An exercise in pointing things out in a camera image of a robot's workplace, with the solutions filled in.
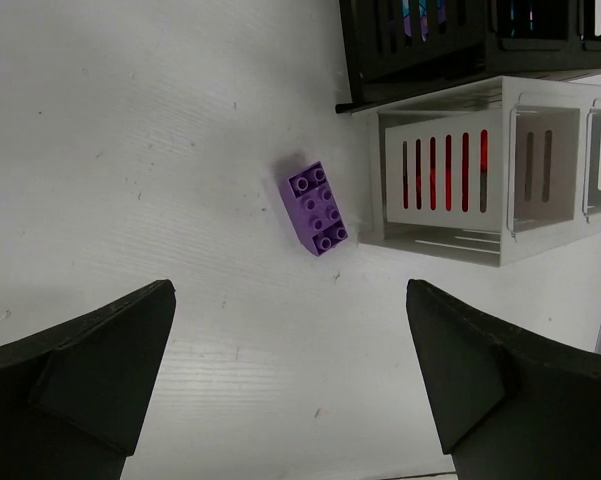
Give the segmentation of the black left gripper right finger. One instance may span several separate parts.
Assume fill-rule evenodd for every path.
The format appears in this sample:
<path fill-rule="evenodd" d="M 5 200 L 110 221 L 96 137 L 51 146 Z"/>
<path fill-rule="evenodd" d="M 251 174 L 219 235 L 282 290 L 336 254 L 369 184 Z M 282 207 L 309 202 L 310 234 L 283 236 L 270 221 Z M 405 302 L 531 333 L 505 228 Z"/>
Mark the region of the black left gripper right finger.
<path fill-rule="evenodd" d="M 406 312 L 437 434 L 460 479 L 601 479 L 601 355 L 424 280 Z"/>

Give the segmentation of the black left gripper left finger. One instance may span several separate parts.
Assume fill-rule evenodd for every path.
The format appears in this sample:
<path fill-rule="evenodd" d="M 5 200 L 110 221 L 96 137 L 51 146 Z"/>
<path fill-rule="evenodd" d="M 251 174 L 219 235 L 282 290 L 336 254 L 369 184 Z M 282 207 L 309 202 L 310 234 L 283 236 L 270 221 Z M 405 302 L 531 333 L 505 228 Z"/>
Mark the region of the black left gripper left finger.
<path fill-rule="evenodd" d="M 169 280 L 0 346 L 0 479 L 118 479 L 176 309 Z"/>

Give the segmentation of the red lego block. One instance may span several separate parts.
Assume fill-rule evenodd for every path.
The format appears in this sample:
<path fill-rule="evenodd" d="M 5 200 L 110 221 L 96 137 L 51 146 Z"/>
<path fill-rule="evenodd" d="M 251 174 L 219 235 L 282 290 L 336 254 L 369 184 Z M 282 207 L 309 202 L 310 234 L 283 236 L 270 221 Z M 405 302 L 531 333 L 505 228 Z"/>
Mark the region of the red lego block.
<path fill-rule="evenodd" d="M 489 132 L 401 143 L 402 207 L 463 213 L 488 209 Z"/>

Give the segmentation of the purple lego brick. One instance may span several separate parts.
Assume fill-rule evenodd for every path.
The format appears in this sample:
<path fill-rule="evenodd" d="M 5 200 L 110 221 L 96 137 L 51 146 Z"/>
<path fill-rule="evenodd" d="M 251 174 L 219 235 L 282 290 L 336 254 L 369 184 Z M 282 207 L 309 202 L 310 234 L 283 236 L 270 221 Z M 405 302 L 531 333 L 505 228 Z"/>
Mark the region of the purple lego brick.
<path fill-rule="evenodd" d="M 279 191 L 300 243 L 311 254 L 320 257 L 348 238 L 321 162 L 281 180 Z"/>

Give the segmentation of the purple round flower lego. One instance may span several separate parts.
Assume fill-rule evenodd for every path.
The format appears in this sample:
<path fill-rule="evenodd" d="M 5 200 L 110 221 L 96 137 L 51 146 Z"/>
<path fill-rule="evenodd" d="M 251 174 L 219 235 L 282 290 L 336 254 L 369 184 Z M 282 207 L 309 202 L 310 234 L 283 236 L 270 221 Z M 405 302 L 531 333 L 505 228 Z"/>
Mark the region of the purple round flower lego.
<path fill-rule="evenodd" d="M 395 39 L 398 35 L 403 35 L 407 40 L 410 40 L 412 38 L 412 12 L 409 1 L 387 1 L 386 4 L 389 16 L 389 29 L 392 38 Z M 439 33 L 445 33 L 447 29 L 446 1 L 437 0 L 434 1 L 433 4 L 437 9 L 437 31 Z M 420 21 L 420 29 L 423 40 L 427 40 L 429 34 L 433 31 L 433 28 L 430 26 L 429 22 L 430 15 L 428 6 L 428 1 L 419 0 L 418 9 L 416 10 L 416 17 Z"/>

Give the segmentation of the teal lego brick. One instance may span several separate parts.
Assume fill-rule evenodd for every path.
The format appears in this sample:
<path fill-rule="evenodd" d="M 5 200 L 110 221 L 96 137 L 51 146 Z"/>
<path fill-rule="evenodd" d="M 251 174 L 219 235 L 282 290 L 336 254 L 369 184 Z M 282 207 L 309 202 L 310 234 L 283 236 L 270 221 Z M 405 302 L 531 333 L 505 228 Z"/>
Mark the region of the teal lego brick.
<path fill-rule="evenodd" d="M 512 36 L 526 36 L 534 29 L 534 1 L 511 0 L 509 23 Z"/>

